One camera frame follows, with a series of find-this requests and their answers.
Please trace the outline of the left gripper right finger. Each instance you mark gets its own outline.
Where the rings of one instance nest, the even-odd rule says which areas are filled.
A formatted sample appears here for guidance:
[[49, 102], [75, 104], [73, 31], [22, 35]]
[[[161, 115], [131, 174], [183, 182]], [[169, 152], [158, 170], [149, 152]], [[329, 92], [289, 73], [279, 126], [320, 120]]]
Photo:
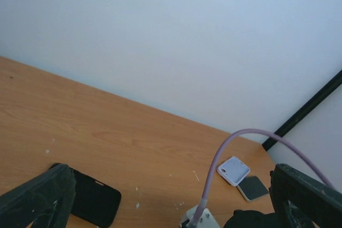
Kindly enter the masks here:
[[280, 227], [341, 227], [341, 193], [287, 164], [270, 172], [269, 194]]

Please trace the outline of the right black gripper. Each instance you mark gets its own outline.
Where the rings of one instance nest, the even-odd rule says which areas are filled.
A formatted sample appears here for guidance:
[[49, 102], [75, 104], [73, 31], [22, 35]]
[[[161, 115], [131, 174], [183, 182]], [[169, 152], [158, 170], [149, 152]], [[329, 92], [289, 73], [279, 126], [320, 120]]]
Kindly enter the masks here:
[[235, 210], [223, 228], [275, 227], [275, 213], [263, 214], [256, 210]]

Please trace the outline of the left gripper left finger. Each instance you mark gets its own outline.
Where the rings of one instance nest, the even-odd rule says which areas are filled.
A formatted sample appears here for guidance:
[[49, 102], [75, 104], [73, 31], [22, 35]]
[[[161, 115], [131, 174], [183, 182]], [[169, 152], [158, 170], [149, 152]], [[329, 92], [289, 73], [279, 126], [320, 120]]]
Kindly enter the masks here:
[[1, 227], [66, 227], [76, 180], [58, 164], [1, 195]]

